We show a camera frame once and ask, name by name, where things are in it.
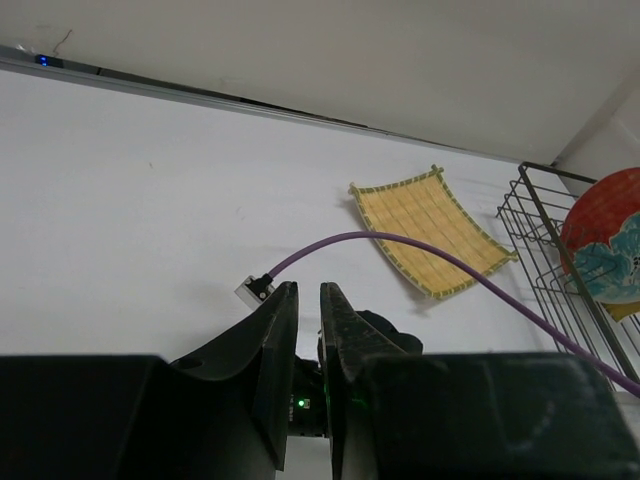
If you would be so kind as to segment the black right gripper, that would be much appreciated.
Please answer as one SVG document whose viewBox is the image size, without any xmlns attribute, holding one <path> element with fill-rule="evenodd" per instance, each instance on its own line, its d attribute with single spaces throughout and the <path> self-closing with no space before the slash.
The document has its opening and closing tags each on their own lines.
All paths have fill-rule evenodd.
<svg viewBox="0 0 640 480">
<path fill-rule="evenodd" d="M 403 333 L 383 316 L 369 310 L 357 314 L 385 338 L 410 354 L 421 354 L 423 343 L 414 335 Z M 295 358 L 292 394 L 289 411 L 288 435 L 327 437 L 328 414 L 326 384 L 322 371 L 323 348 L 317 343 L 317 359 Z"/>
</svg>

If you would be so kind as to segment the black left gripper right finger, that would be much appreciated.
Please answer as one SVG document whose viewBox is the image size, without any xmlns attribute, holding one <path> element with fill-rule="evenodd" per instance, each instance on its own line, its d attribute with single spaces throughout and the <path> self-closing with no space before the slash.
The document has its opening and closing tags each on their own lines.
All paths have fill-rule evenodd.
<svg viewBox="0 0 640 480">
<path fill-rule="evenodd" d="M 407 352 L 320 288 L 336 479 L 635 479 L 600 373 L 562 353 Z"/>
</svg>

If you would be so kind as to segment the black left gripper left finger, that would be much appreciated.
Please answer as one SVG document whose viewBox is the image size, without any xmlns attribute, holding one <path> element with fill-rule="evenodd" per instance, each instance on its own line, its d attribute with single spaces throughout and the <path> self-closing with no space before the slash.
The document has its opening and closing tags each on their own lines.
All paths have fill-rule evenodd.
<svg viewBox="0 0 640 480">
<path fill-rule="evenodd" d="M 284 466 L 298 287 L 195 351 L 1 360 L 5 479 L 271 479 Z"/>
</svg>

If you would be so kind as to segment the red teal floral plate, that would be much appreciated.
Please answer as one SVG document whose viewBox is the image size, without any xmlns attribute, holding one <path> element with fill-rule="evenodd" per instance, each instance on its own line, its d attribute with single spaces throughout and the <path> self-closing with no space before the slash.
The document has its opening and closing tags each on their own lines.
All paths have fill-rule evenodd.
<svg viewBox="0 0 640 480">
<path fill-rule="evenodd" d="M 569 210 L 560 238 L 588 293 L 605 304 L 639 300 L 639 169 L 597 181 Z"/>
</svg>

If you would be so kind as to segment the fan-shaped bamboo tray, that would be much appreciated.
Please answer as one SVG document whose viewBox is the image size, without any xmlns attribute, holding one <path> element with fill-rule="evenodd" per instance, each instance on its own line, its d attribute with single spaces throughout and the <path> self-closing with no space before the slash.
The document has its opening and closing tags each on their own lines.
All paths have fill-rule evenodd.
<svg viewBox="0 0 640 480">
<path fill-rule="evenodd" d="M 620 322 L 624 318 L 638 313 L 640 311 L 640 302 L 604 304 L 603 307 L 614 321 Z"/>
</svg>

